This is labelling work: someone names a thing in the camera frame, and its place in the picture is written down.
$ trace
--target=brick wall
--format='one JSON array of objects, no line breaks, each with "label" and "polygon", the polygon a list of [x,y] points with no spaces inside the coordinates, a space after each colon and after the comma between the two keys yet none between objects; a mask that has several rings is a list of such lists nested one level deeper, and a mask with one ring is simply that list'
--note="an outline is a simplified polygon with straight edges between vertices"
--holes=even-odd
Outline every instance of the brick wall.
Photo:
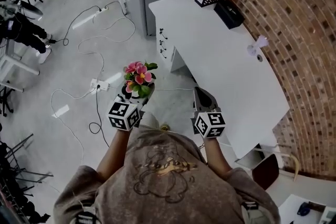
[{"label": "brick wall", "polygon": [[290,105],[274,128],[281,151],[302,173],[336,180],[336,0],[232,1],[253,37],[269,38],[263,51]]}]

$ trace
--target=person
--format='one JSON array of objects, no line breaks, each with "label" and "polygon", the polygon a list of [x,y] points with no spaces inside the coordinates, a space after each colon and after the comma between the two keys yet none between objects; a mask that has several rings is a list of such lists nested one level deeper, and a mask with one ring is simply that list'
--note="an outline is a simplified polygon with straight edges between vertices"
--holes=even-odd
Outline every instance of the person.
[{"label": "person", "polygon": [[97,170],[79,167],[55,203],[55,223],[279,224],[270,196],[229,166],[217,139],[204,145],[207,163],[192,140],[160,130],[146,112],[132,133],[117,130]]},{"label": "person", "polygon": [[3,38],[13,39],[38,50],[38,62],[44,63],[51,53],[51,49],[46,46],[52,35],[30,22],[19,10],[19,6],[11,1],[0,0],[0,34]]}]

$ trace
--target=concrete floor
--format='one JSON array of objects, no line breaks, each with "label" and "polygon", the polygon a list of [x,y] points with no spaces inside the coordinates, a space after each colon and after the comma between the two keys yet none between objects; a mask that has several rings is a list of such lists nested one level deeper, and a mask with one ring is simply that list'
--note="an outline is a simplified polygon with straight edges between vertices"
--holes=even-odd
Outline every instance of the concrete floor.
[{"label": "concrete floor", "polygon": [[[70,22],[83,10],[98,5],[104,7],[116,0],[44,0],[36,3],[44,15],[40,21],[34,22],[53,34],[55,39],[62,39]],[[97,11],[93,8],[82,14],[76,22]],[[119,4],[109,5],[109,10],[97,16],[94,24],[88,21],[76,29],[70,29],[67,38],[69,45],[58,42],[52,46],[52,53],[43,65],[37,63],[36,51],[26,48],[23,62],[40,69],[39,76],[25,70],[14,69],[11,82],[25,88],[24,93],[14,92],[11,96],[13,114],[1,117],[3,130],[2,141],[14,146],[25,137],[34,134],[32,143],[22,148],[19,153],[19,163],[28,170],[47,173],[54,178],[47,178],[43,184],[35,184],[30,193],[30,200],[35,204],[40,214],[52,215],[52,207],[65,185],[69,182],[78,166],[81,165],[82,148],[71,132],[53,117],[50,107],[50,97],[54,90],[63,89],[75,97],[84,95],[90,89],[92,78],[96,78],[102,62],[99,55],[82,55],[78,52],[78,44],[87,38],[105,35],[114,40],[124,40],[133,31],[133,25],[127,20],[117,22],[108,30],[98,30],[111,25],[122,17]],[[118,86],[123,79],[123,67],[132,61],[156,62],[159,65],[154,73],[157,77],[157,89],[192,88],[195,86],[190,73],[182,68],[169,73],[164,63],[156,53],[155,38],[146,39],[137,31],[127,41],[117,43],[103,37],[85,41],[80,46],[81,51],[98,51],[104,57],[104,69],[101,80],[108,80],[112,87]],[[111,127],[105,117],[107,104],[114,98],[114,90],[98,93],[99,112],[102,115],[102,128],[108,143],[116,130]],[[89,94],[83,99],[74,100],[58,91],[52,100],[55,111],[68,106],[69,110],[60,117],[74,131],[83,144],[85,154],[83,163],[96,168],[106,152],[102,134],[93,135],[89,131],[90,122],[99,122],[96,112],[96,97]],[[193,113],[192,91],[155,91],[150,102],[144,108],[152,112],[160,123],[167,123],[173,131],[193,138],[197,145],[202,144],[200,136],[194,136],[190,117]],[[235,155],[227,148],[224,150],[229,162],[235,160]]]}]

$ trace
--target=potted flower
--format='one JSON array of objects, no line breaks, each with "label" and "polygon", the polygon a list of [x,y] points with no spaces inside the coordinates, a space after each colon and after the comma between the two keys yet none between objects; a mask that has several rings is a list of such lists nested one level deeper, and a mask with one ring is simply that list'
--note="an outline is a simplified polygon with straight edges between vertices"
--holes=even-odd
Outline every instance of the potted flower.
[{"label": "potted flower", "polygon": [[125,85],[122,88],[122,92],[127,99],[131,97],[136,98],[137,95],[140,98],[145,98],[150,95],[150,85],[156,79],[155,75],[150,70],[158,68],[155,63],[143,64],[142,62],[132,62],[127,67],[124,67],[126,73]]}]

